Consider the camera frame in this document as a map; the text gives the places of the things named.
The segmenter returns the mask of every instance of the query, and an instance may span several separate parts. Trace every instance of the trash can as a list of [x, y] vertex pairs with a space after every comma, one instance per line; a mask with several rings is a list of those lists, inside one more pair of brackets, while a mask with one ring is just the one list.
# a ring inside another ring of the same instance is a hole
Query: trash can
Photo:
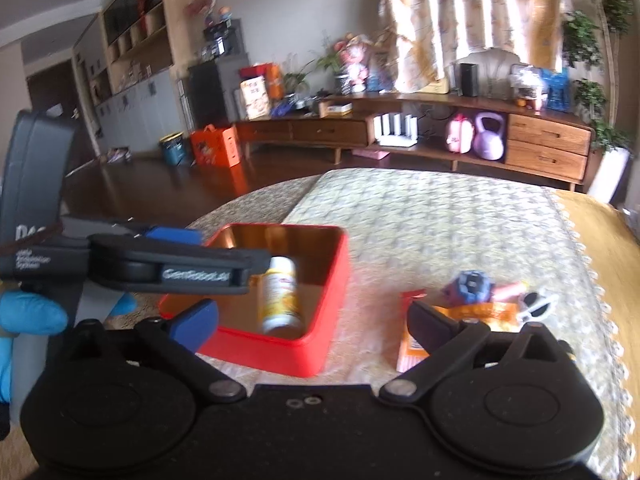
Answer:
[[185, 156], [182, 132], [176, 132], [160, 139], [160, 148], [162, 149], [164, 161], [169, 166], [177, 166], [180, 164]]

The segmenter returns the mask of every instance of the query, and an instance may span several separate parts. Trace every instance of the pink box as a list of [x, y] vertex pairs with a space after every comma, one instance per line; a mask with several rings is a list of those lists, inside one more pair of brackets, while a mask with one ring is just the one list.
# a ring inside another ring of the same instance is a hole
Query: pink box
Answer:
[[382, 152], [380, 150], [351, 150], [351, 153], [356, 156], [366, 156], [367, 158], [373, 158], [374, 160], [380, 160], [385, 158], [389, 152]]

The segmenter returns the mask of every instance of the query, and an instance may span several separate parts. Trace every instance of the gloved hand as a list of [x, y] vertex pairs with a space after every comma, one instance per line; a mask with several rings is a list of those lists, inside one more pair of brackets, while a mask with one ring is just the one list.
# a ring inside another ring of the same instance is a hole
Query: gloved hand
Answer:
[[[136, 300], [123, 294], [110, 316], [133, 312]], [[0, 327], [7, 332], [55, 335], [66, 328], [66, 312], [57, 303], [39, 294], [12, 290], [0, 296]], [[14, 340], [0, 337], [0, 402], [11, 400], [11, 353]]]

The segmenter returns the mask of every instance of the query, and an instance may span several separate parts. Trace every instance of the pink bag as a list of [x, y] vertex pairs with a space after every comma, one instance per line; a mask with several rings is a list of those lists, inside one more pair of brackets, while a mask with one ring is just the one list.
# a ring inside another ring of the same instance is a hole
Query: pink bag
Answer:
[[473, 123], [463, 114], [457, 114], [447, 125], [447, 148], [453, 153], [466, 153], [471, 150], [474, 138]]

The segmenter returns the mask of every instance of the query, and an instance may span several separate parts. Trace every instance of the dark floor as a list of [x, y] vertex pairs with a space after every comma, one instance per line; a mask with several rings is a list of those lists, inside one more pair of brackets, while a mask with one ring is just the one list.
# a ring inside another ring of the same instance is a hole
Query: dark floor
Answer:
[[[411, 155], [391, 154], [382, 160], [371, 160], [344, 150], [342, 163], [337, 166], [333, 156], [333, 150], [325, 148], [263, 146], [250, 160], [231, 170], [170, 168], [155, 159], [93, 165], [68, 177], [63, 196], [73, 216], [134, 218], [183, 227], [249, 191], [337, 168], [450, 171], [447, 161]], [[458, 172], [567, 189], [566, 183], [557, 180], [485, 166], [460, 164]]]

